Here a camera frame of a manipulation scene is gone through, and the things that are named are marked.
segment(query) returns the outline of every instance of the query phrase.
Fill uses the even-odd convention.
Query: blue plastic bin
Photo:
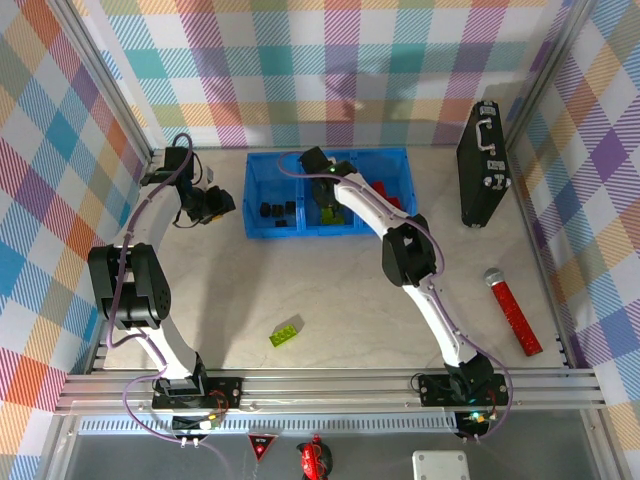
[[[381,181],[389,197],[398,197],[402,210],[410,215],[417,212],[417,201],[411,179],[411,169],[405,148],[376,148],[357,150],[324,150],[336,161],[347,160],[369,184]],[[250,153],[244,182],[242,213],[249,238],[282,238],[308,236],[359,235],[373,233],[360,217],[345,208],[344,225],[322,225],[321,211],[311,195],[311,180],[288,177],[278,169],[280,152]],[[287,155],[283,167],[304,173],[299,155]],[[296,202],[295,215],[282,218],[260,216],[260,205],[283,205]],[[276,227],[276,220],[286,220],[286,227]]]

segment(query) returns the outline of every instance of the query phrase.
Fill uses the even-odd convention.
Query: green block
[[[322,209],[323,225],[344,225],[344,215],[342,212],[334,212],[331,208]]]
[[[287,325],[283,329],[278,330],[276,333],[271,335],[269,337],[269,340],[271,340],[271,344],[274,347],[279,347],[280,345],[282,345],[287,340],[291,340],[297,334],[298,334],[298,332],[296,331],[296,329],[295,329],[295,327],[293,325]]]

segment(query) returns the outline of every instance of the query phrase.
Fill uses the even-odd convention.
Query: red microphone
[[[530,357],[542,351],[542,346],[536,334],[525,318],[516,299],[513,297],[509,285],[504,281],[504,274],[497,268],[490,268],[484,274],[484,280],[496,296],[500,308],[507,317],[511,329],[516,334],[524,353]]]

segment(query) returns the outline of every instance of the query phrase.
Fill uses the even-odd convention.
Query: aluminum frame
[[[91,74],[91,78],[96,83],[100,93],[103,94],[116,120],[123,127],[136,154],[140,158],[144,158],[148,165],[153,156],[153,147],[147,140],[131,108],[129,108],[129,104],[111,75],[98,47],[95,45],[91,35],[89,35],[87,27],[84,25],[82,18],[80,18],[72,0],[47,0],[47,4],[60,23],[65,35],[70,39],[80,55],[83,65]]]
[[[518,112],[511,128],[507,132],[505,138],[507,151],[513,149],[520,136],[526,130],[535,109],[540,105],[543,95],[555,80],[569,55],[571,47],[580,34],[580,30],[589,19],[597,3],[598,0],[576,0],[574,2],[562,29],[550,49],[544,68],[533,83],[520,112]]]
[[[120,414],[122,392],[134,378],[148,370],[112,370],[92,375],[70,375],[62,390],[56,414]],[[409,385],[417,372],[446,374],[445,370],[415,369],[258,369],[210,370],[211,377],[242,377],[243,413],[343,414],[470,411],[471,407],[422,407]],[[514,369],[514,409],[599,409],[605,406],[591,369]],[[139,413],[151,412],[151,382],[130,390],[129,401]],[[198,415],[206,410],[156,410],[158,413]]]
[[[609,410],[583,410],[581,414],[600,476],[603,479],[633,478],[620,441],[611,434],[613,424]]]

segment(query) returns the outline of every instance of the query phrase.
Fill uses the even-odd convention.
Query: black briefcase
[[[474,105],[457,156],[462,223],[484,227],[511,185],[497,103]]]

